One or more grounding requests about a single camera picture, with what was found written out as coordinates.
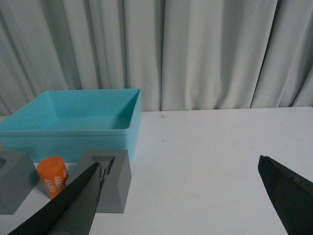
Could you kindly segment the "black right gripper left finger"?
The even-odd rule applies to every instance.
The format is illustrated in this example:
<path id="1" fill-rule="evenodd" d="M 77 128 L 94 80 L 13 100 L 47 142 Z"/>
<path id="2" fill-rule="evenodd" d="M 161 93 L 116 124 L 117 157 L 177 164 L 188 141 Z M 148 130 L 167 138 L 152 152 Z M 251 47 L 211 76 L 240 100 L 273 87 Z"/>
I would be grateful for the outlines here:
<path id="1" fill-rule="evenodd" d="M 105 180 L 94 162 L 11 235 L 88 235 Z"/>

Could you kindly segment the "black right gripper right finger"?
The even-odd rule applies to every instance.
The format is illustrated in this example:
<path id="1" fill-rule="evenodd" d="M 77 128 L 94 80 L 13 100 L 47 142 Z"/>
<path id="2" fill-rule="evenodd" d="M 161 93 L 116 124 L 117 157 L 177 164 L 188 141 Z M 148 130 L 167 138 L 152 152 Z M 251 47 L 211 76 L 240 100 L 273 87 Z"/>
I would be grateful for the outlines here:
<path id="1" fill-rule="evenodd" d="M 260 156 L 258 172 L 287 233 L 311 235 L 313 183 L 268 156 Z"/>

